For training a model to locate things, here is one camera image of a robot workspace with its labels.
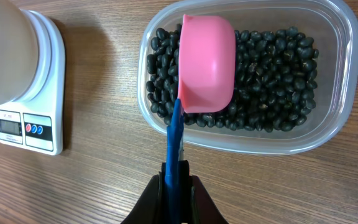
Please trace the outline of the pink scoop blue handle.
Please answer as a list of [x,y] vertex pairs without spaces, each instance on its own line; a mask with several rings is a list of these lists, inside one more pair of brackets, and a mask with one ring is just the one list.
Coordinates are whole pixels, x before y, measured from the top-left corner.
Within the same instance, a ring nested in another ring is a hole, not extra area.
[[219,16],[183,16],[178,57],[178,98],[167,127],[165,221],[180,222],[179,162],[183,159],[184,115],[224,109],[234,92],[236,37]]

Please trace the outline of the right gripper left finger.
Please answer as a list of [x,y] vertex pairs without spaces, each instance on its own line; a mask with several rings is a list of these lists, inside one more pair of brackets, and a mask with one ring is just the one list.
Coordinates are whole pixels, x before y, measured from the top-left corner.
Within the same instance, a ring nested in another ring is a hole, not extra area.
[[122,224],[162,224],[165,223],[165,162],[161,171],[152,176],[134,208],[121,222]]

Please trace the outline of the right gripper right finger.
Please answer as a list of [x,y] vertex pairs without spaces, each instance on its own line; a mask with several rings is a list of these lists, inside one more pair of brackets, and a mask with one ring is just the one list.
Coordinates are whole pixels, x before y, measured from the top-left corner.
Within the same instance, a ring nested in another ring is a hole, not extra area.
[[228,224],[200,178],[190,175],[188,161],[179,162],[180,222],[189,224]]

